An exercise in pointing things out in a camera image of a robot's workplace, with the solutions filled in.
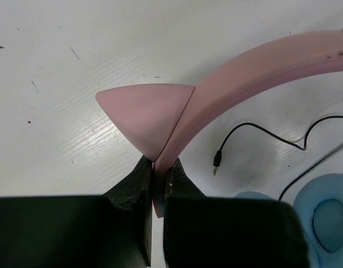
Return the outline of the pink blue cat-ear headphones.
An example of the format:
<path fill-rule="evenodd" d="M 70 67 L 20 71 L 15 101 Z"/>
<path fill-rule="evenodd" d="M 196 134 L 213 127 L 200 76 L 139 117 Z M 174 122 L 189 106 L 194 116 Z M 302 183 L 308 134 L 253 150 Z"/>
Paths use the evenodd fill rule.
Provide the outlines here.
<path fill-rule="evenodd" d="M 96 101 L 127 140 L 154 162 L 154 203 L 161 213 L 167 169 L 210 122 L 268 89 L 339 71 L 343 71 L 343 29 L 316 31 L 250 49 L 196 86 L 129 85 L 101 91 Z"/>

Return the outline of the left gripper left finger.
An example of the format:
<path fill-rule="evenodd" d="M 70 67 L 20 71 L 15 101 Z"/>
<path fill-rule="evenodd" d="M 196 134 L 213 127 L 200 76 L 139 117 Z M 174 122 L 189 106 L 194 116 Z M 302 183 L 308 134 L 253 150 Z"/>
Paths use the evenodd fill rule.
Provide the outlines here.
<path fill-rule="evenodd" d="M 0 197 L 0 267 L 149 267 L 152 163 L 102 195 Z"/>

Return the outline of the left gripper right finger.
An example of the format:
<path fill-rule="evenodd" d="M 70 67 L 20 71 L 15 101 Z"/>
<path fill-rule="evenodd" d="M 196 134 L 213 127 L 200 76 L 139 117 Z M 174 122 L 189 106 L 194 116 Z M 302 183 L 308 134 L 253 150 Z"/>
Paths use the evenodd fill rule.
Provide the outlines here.
<path fill-rule="evenodd" d="M 205 196 L 180 160 L 167 173 L 163 253 L 168 267 L 309 267 L 299 217 L 272 199 Z"/>

